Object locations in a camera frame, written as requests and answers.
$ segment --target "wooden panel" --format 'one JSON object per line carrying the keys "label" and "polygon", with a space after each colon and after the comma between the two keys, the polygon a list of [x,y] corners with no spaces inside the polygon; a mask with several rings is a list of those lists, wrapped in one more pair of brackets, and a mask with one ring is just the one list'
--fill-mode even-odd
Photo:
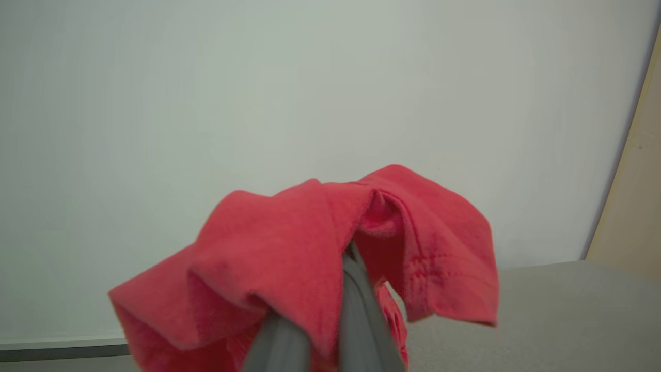
{"label": "wooden panel", "polygon": [[661,28],[586,259],[661,279]]}

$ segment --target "red fabric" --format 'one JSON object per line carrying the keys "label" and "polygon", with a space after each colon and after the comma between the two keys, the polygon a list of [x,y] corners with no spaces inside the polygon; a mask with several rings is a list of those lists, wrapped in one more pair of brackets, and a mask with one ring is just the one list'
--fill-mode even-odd
{"label": "red fabric", "polygon": [[310,336],[332,368],[341,255],[355,239],[403,357],[409,321],[431,314],[494,325],[491,232],[459,195],[390,165],[351,183],[311,179],[273,197],[236,191],[197,240],[111,290],[144,371],[234,371],[271,306]]}

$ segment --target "red cloth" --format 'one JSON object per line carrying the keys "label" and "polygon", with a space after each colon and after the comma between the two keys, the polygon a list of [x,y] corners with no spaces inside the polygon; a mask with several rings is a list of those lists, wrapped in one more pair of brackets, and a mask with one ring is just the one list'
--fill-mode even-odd
{"label": "red cloth", "polygon": [[238,370],[271,306],[332,367],[342,251],[355,239],[405,357],[409,321],[431,314],[494,325],[498,276],[486,219],[469,202],[390,165],[359,182],[311,179],[273,197],[235,191],[197,240],[111,290],[145,371]]}

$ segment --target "gray surface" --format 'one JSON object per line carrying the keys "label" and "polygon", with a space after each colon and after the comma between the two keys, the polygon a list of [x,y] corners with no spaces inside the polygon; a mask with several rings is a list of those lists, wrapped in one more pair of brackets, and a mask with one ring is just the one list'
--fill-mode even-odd
{"label": "gray surface", "polygon": [[411,324],[410,371],[661,371],[661,286],[587,261],[501,272],[499,327]]}

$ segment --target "wall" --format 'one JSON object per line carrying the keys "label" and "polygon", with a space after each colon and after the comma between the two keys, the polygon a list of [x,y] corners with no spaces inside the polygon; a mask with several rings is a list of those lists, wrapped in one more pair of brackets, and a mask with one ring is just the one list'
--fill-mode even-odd
{"label": "wall", "polygon": [[111,287],[234,189],[401,163],[502,267],[579,259],[657,1],[0,3],[0,342],[120,337]]}

